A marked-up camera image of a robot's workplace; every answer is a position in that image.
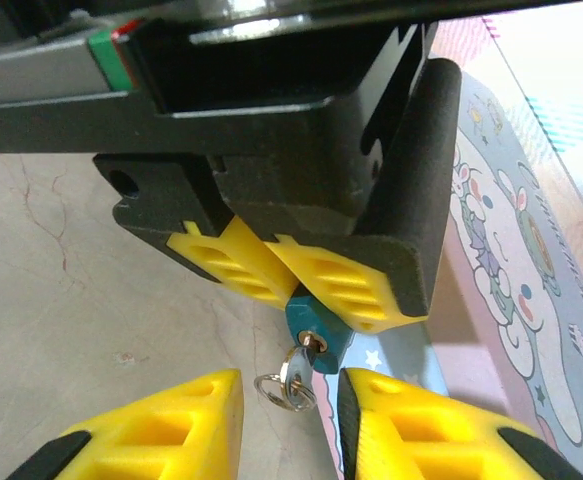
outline key ring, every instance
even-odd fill
[[[281,392],[283,392],[282,395],[278,396],[275,393],[268,391],[264,387],[265,382],[277,383],[278,386],[280,387]],[[286,394],[284,393],[285,384],[282,381],[280,375],[278,375],[277,373],[260,375],[259,377],[256,377],[256,379],[253,381],[253,385],[255,389],[258,391],[258,393],[266,397],[267,400],[269,400],[271,403],[280,408],[284,408],[285,410],[289,410],[291,412],[304,412],[307,410],[311,410],[316,405],[315,394],[297,380],[293,380],[291,382],[291,386],[293,390],[296,392],[296,394],[302,397],[304,402],[296,405],[289,402],[286,398]]]

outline yellow rubber pad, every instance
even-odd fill
[[[360,407],[358,480],[540,479],[497,430],[509,418],[363,369],[347,369]]]
[[[243,419],[239,370],[224,370],[65,432],[93,438],[57,480],[234,480]]]
[[[286,235],[267,246],[309,291],[352,329],[380,333],[426,320],[404,315],[384,273],[321,247],[299,245]]]
[[[238,217],[219,237],[200,234],[193,222],[189,233],[173,233],[167,246],[217,278],[227,288],[284,309],[298,279]]]

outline screw hole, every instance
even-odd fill
[[[380,174],[380,162],[375,160],[373,162],[373,167],[371,168],[371,178],[373,180],[377,180],[379,174]]]
[[[109,173],[109,182],[123,197],[138,198],[140,195],[138,184],[129,175],[120,170],[113,170]]]

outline green stripe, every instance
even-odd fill
[[[89,48],[113,91],[133,90],[133,81],[111,40],[112,31],[105,30],[90,37]]]

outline concrete floor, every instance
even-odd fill
[[[317,412],[251,386],[291,346],[282,312],[118,227],[90,158],[0,155],[0,479],[73,423],[227,367],[245,383],[240,478],[335,478]]]

